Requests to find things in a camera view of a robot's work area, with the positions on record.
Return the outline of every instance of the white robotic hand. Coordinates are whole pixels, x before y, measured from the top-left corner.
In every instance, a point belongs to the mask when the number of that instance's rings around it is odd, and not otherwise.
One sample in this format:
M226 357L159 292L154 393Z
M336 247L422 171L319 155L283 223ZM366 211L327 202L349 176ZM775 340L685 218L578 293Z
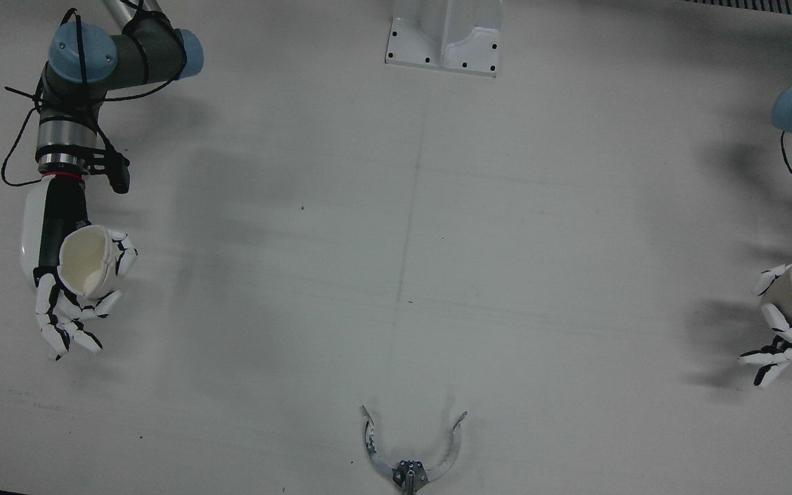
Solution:
M64 239L56 269L40 269L35 316L57 360L72 342L93 352L102 350L100 339L85 330L84 322L108 316L122 297L114 287L137 256L123 232L88 225Z
M789 264L781 265L762 272L757 284L754 285L754 294L758 296L765 294L773 282L791 266ZM760 310L769 324L769 328L775 333L772 344L766 345L758 351L745 352L738 357L738 362L760 366L753 384L764 388L774 382L779 374L792 363L792 326L774 304L763 304L760 306Z

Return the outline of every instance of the table surface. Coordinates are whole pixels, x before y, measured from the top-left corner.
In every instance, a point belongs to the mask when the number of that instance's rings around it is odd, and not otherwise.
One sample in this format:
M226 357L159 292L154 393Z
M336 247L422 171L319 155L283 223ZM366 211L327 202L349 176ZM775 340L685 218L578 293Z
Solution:
M0 163L73 3L0 2ZM140 257L100 354L50 360L0 182L0 490L396 493L365 404L427 464L469 411L430 495L792 493L792 366L736 364L792 262L792 16L515 0L491 79L386 65L386 0L163 7L206 65L101 109Z

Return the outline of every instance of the metal bracket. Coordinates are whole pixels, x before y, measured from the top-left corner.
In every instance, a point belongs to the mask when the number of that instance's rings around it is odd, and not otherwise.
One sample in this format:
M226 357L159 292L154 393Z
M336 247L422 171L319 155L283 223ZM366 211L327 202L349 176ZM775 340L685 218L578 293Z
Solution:
M387 464L381 458L381 455L377 453L375 422L371 419L371 414L365 406L362 407L362 413L366 417L365 451L368 454L368 458L371 459L371 463L375 466L377 472L388 479L392 479L396 486L402 489L403 495L415 495L424 486L440 479L454 465L454 461L457 460L457 456L460 453L460 423L466 418L466 411L463 411L463 414L458 417L452 426L450 445L442 463L429 470L424 467L424 463L421 463L421 461L399 461L397 467Z
M384 62L497 75L502 0L396 0Z

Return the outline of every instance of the red ring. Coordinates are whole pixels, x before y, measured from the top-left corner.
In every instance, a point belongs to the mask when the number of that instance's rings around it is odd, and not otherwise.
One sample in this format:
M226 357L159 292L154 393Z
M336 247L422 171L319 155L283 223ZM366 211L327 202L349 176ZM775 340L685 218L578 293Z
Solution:
M42 177L47 177L48 175L62 175L63 177L71 177L72 179L75 179L76 181L79 181L82 184L84 184L84 182L85 182L85 180L82 179L80 175L75 175L75 173L69 173L69 172L48 172L48 173L45 173L44 175L42 175Z

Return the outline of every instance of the white metal mount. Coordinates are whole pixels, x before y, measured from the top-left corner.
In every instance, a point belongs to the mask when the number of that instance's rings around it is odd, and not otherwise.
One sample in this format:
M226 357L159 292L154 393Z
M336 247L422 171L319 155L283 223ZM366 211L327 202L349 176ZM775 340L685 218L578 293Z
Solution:
M493 78L503 0L396 0L384 62Z

